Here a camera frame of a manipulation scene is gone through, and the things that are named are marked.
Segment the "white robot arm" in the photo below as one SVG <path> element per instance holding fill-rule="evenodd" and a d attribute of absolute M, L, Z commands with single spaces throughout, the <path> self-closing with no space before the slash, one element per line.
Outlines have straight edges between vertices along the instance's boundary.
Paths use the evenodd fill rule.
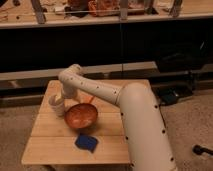
<path fill-rule="evenodd" d="M 80 89 L 120 108 L 132 171 L 178 171 L 158 102 L 150 87 L 138 82 L 116 86 L 82 76 L 73 64 L 61 71 L 62 88 L 49 98 L 57 115 L 65 113 L 66 99 Z"/>

